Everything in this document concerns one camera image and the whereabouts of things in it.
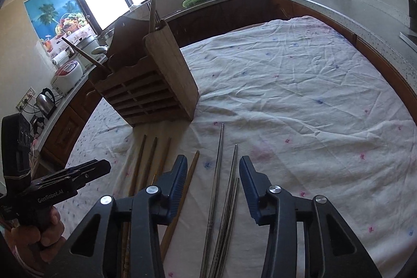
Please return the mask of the person's left hand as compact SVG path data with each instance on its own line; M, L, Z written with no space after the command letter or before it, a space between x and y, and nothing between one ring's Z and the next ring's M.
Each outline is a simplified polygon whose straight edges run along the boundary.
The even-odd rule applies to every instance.
M64 223L55 207L50 208L49 226L41 232L36 226L18 226L4 231L4 237L19 264L30 274L41 277L65 244Z

